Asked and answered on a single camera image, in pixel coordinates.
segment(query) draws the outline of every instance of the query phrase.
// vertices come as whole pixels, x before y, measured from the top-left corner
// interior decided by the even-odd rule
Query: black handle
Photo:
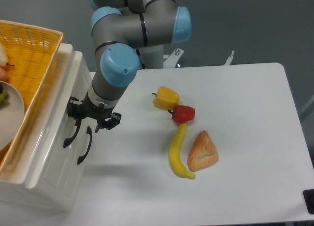
[[[314,189],[307,189],[303,191],[306,207],[310,214],[314,214]]]
[[[73,134],[72,137],[67,138],[66,140],[64,140],[63,143],[63,148],[66,148],[67,146],[69,146],[74,139],[77,137],[78,133],[79,133],[79,128],[80,128],[80,124],[82,123],[82,119],[77,119],[75,122],[75,126],[77,127],[77,129],[75,130],[75,133]]]
[[[90,135],[90,140],[89,140],[89,144],[88,144],[86,153],[78,158],[78,165],[85,160],[85,158],[87,157],[87,154],[89,153],[90,147],[92,145],[92,140],[93,140],[92,129],[88,126],[86,132],[87,132],[87,134]]]

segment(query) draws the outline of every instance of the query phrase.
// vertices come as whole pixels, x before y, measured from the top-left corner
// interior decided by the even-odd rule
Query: yellow banana
[[[174,173],[183,178],[195,178],[195,174],[188,171],[180,160],[180,148],[185,137],[187,124],[181,124],[171,140],[169,147],[169,162]]]

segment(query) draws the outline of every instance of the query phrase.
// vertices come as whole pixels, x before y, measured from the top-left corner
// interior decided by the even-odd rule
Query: wicker basket
[[[26,110],[11,144],[1,150],[0,173],[14,155],[62,38],[63,33],[55,30],[0,20],[0,42],[6,48],[9,64],[14,65],[4,67],[8,83],[20,92]]]

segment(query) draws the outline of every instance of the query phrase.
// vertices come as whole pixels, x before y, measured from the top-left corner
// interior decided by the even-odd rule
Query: croissant
[[[201,131],[190,149],[187,165],[191,171],[198,171],[215,164],[218,151],[206,130]]]

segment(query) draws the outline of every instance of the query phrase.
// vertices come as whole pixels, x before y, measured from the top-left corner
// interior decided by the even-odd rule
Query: metal bracket
[[[163,68],[176,68],[180,67],[178,64],[179,59],[182,57],[184,53],[184,50],[177,48],[176,50],[173,51],[172,54],[170,55],[163,55],[163,59],[165,60],[163,62]]]

